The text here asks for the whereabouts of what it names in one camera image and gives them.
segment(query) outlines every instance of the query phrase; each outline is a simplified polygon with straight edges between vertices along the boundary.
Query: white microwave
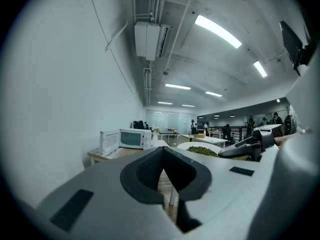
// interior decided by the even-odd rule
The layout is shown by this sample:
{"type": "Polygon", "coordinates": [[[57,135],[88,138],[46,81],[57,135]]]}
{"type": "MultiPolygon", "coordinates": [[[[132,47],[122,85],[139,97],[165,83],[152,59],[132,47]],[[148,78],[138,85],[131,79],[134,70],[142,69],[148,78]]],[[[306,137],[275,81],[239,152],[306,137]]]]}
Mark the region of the white microwave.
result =
{"type": "Polygon", "coordinates": [[[100,156],[104,157],[117,148],[146,150],[152,146],[152,132],[145,129],[124,128],[100,131],[100,156]]]}

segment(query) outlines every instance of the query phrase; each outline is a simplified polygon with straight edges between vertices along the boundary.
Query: wall-mounted air conditioner unit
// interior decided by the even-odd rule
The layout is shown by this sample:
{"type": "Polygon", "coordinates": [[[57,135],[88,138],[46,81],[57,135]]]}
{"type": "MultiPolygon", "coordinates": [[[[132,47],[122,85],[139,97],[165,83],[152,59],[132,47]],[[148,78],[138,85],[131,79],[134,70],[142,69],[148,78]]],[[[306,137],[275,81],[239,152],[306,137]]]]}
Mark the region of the wall-mounted air conditioner unit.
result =
{"type": "Polygon", "coordinates": [[[148,61],[165,56],[172,31],[169,25],[137,22],[134,26],[136,55],[148,61]]]}

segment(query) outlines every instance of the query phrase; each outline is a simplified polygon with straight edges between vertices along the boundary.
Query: fluorescent light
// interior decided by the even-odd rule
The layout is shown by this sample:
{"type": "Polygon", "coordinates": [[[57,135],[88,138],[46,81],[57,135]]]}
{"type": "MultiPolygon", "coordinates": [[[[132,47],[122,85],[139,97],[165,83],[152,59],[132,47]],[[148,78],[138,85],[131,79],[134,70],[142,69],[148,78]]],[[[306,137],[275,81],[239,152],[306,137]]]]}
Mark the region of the fluorescent light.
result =
{"type": "Polygon", "coordinates": [[[210,94],[210,95],[214,95],[214,96],[218,96],[218,97],[222,97],[222,95],[214,93],[214,92],[211,92],[211,91],[206,91],[205,93],[206,94],[210,94]]]}
{"type": "Polygon", "coordinates": [[[242,43],[238,39],[236,39],[230,32],[228,32],[222,26],[219,26],[217,23],[213,22],[212,20],[206,17],[198,15],[198,17],[195,20],[195,24],[217,34],[219,37],[229,42],[235,48],[239,48],[239,46],[242,45],[242,43]]]}
{"type": "Polygon", "coordinates": [[[180,88],[180,89],[186,89],[186,90],[190,90],[191,89],[191,87],[186,87],[186,86],[181,86],[181,85],[174,85],[174,84],[169,84],[169,83],[166,83],[165,86],[174,87],[174,88],[180,88]]]}
{"type": "Polygon", "coordinates": [[[261,76],[263,78],[265,78],[267,76],[266,71],[264,70],[264,68],[261,66],[259,61],[256,61],[255,63],[253,63],[253,65],[256,67],[256,69],[260,72],[261,76]]]}

